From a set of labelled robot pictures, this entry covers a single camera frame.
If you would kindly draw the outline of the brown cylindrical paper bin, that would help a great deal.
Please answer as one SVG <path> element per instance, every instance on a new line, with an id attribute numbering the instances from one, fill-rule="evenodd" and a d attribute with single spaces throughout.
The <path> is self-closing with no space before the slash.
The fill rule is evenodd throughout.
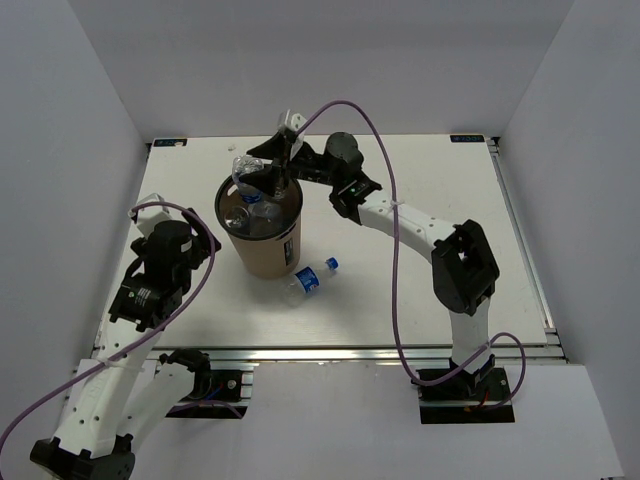
<path id="1" fill-rule="evenodd" d="M 282 227 L 269 235 L 251 236 L 247 222 L 242 228 L 227 224 L 226 218 L 234 207 L 246 208 L 231 176 L 220 185 L 213 206 L 219 224 L 249 273 L 262 279 L 275 279 L 296 268 L 300 260 L 303 207 L 303 192 L 297 180 L 292 180 L 286 191 Z"/>

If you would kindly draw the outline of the blue sticker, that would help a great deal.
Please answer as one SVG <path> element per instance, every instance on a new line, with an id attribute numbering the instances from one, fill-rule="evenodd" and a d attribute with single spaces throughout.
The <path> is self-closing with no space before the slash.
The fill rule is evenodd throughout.
<path id="1" fill-rule="evenodd" d="M 188 142 L 187 138 L 161 138 L 155 139 L 152 143 L 153 148 L 166 147 L 184 147 Z"/>
<path id="2" fill-rule="evenodd" d="M 484 143 L 485 138 L 479 134 L 451 134 L 449 136 L 452 143 Z"/>

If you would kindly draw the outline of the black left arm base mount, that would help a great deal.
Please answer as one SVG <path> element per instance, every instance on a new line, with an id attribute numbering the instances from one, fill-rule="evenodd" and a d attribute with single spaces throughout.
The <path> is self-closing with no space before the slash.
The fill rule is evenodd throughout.
<path id="1" fill-rule="evenodd" d="M 223 366 L 207 353 L 192 348 L 163 353 L 158 359 L 159 374 L 165 365 L 176 364 L 192 380 L 191 391 L 166 414 L 175 419 L 237 419 L 247 412 L 253 388 L 251 366 Z"/>

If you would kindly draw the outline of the small clear bottle blue cap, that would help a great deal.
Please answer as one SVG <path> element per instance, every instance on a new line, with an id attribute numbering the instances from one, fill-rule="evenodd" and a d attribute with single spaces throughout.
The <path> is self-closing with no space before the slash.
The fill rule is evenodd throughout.
<path id="1" fill-rule="evenodd" d="M 304 268 L 288 275 L 283 283 L 283 298 L 291 306 L 297 306 L 310 297 L 316 289 L 334 277 L 339 269 L 339 262 L 335 257 L 310 263 Z"/>

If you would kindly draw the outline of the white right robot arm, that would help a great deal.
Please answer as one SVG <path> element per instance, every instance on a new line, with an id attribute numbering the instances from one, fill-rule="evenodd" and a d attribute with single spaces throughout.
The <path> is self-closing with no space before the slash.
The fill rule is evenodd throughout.
<path id="1" fill-rule="evenodd" d="M 321 153 L 282 133 L 247 153 L 265 165 L 242 176 L 242 182 L 266 194 L 293 179 L 329 185 L 329 201 L 341 217 L 383 232 L 396 246 L 405 245 L 425 258 L 431 267 L 434 294 L 449 312 L 452 352 L 448 373 L 436 380 L 413 381 L 426 387 L 451 382 L 453 390 L 466 399 L 486 389 L 487 376 L 495 365 L 489 307 L 500 272 L 477 222 L 453 224 L 400 203 L 365 174 L 357 140 L 346 132 L 331 134 Z"/>

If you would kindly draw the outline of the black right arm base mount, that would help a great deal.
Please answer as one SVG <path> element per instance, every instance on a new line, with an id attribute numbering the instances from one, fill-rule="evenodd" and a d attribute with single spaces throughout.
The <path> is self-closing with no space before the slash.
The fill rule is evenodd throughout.
<path id="1" fill-rule="evenodd" d="M 506 372 L 494 368 L 475 390 L 459 378 L 418 391 L 423 425 L 508 424 L 515 422 Z"/>

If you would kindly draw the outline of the blue sticker back right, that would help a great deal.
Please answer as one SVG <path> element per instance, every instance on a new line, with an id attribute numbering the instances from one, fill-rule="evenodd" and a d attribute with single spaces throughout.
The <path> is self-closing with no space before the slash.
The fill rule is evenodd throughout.
<path id="1" fill-rule="evenodd" d="M 479 134 L 451 134 L 449 136 L 452 143 L 484 143 L 485 138 Z"/>

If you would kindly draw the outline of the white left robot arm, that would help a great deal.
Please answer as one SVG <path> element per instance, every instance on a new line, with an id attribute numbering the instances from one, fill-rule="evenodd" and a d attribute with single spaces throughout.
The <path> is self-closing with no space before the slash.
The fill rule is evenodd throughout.
<path id="1" fill-rule="evenodd" d="M 69 415 L 30 453 L 55 479 L 129 478 L 136 449 L 159 421 L 179 400 L 210 390 L 209 357 L 181 348 L 162 357 L 163 368 L 145 391 L 131 394 L 160 334 L 201 291 L 193 272 L 211 266 L 221 248 L 193 209 L 174 220 L 171 204 L 152 205 L 157 213 L 132 218 L 142 235 L 131 244 L 136 257 L 108 310 L 97 363 L 82 374 Z"/>

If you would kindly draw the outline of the blue sticker back left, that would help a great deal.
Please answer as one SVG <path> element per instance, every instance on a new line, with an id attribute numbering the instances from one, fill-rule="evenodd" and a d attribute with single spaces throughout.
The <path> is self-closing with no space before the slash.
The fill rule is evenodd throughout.
<path id="1" fill-rule="evenodd" d="M 188 142 L 187 138 L 161 138 L 155 139 L 152 143 L 153 148 L 166 147 L 184 147 Z"/>

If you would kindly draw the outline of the clear bottle green blue label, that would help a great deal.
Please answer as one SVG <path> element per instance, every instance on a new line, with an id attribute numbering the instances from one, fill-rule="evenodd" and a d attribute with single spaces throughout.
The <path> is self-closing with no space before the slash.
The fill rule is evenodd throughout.
<path id="1" fill-rule="evenodd" d="M 276 233 L 282 224 L 281 207 L 268 200 L 249 206 L 249 228 L 252 237 L 263 237 Z"/>

